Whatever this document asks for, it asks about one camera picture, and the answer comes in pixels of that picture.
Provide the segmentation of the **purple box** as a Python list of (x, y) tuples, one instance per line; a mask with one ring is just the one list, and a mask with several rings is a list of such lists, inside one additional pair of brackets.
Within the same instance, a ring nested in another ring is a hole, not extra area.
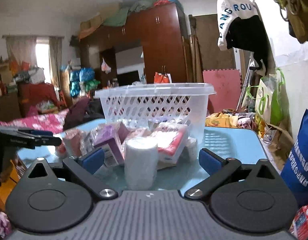
[(130, 130), (122, 122), (99, 124), (92, 133), (92, 144), (101, 147), (105, 153), (104, 164), (107, 167), (124, 164), (125, 154), (123, 142)]

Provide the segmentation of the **yellow orange blanket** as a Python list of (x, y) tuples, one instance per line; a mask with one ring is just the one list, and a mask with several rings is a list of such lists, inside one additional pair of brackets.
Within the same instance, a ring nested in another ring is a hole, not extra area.
[(206, 117), (206, 127), (237, 128), (238, 117), (236, 115), (224, 114), (222, 112), (213, 113)]

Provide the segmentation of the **pink floral blanket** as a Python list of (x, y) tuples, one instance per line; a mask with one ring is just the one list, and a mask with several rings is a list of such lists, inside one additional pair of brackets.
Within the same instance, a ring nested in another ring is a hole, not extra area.
[(63, 131), (64, 120), (68, 111), (69, 109), (65, 109), (59, 113), (33, 115), (26, 118), (15, 119), (10, 122), (0, 121), (0, 126), (27, 127), (58, 134)]

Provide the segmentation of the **red white tissue pack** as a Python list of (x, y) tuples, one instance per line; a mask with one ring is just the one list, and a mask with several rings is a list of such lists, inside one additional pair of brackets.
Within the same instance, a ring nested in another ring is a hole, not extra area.
[(157, 142), (159, 161), (177, 164), (188, 141), (188, 126), (177, 123), (161, 122), (151, 133)]

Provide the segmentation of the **white toilet paper roll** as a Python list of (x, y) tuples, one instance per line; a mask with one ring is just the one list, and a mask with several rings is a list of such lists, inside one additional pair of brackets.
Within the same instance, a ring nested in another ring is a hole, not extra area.
[(154, 183), (159, 160), (158, 147), (152, 137), (135, 137), (125, 147), (124, 174), (131, 190), (148, 190)]

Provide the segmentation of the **clear plastic laundry basket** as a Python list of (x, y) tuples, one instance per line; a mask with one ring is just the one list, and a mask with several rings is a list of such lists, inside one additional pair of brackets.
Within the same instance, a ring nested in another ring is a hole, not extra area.
[(185, 124), (189, 137), (201, 144), (208, 98), (215, 93), (209, 83), (161, 83), (97, 90), (94, 98), (100, 100), (106, 122), (148, 129), (164, 121)]

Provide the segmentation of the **blue fabric bag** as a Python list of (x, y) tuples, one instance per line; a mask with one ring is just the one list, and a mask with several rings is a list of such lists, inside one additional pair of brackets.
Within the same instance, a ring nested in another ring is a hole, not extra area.
[(281, 177), (296, 198), (298, 206), (308, 205), (308, 109), (303, 115), (297, 139)]

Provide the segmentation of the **green white shopping bag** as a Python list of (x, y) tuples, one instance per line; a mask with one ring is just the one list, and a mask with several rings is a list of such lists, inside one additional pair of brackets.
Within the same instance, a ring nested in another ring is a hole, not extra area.
[(262, 77), (257, 86), (246, 90), (248, 98), (255, 100), (256, 113), (269, 125), (278, 126), (284, 120), (283, 89), (285, 77), (281, 68), (275, 74)]

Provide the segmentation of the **pink foam mat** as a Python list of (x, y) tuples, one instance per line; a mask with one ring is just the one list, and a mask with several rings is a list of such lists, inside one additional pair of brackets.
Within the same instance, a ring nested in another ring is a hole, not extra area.
[(223, 109), (236, 109), (241, 94), (241, 75), (236, 69), (204, 70), (203, 80), (214, 87), (216, 94), (208, 99), (210, 114)]

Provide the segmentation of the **window curtains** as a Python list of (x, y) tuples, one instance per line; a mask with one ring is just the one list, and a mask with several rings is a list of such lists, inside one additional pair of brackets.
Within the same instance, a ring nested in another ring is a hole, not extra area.
[(59, 36), (6, 35), (9, 67), (17, 83), (59, 87), (62, 42)]

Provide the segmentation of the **orange white hanging bag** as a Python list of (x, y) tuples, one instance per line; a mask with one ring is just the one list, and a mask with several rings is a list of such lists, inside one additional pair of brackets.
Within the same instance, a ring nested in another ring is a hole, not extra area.
[(155, 73), (154, 83), (172, 83), (171, 75), (169, 73)]

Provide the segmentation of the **brown wooden door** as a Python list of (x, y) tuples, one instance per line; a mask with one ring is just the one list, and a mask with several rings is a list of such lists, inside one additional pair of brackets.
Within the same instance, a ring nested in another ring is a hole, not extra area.
[(221, 51), (217, 45), (217, 15), (189, 15), (190, 35), (184, 42), (187, 80), (201, 83), (204, 70), (235, 69), (234, 51)]

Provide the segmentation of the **dark red wooden wardrobe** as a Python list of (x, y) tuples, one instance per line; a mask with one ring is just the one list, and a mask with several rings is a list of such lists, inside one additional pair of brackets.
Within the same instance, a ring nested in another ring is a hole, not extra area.
[(81, 67), (94, 68), (105, 85), (117, 75), (119, 52), (140, 47), (147, 83), (166, 72), (176, 83), (193, 82), (185, 14), (176, 3), (158, 5), (127, 16), (125, 25), (101, 25), (80, 39)]

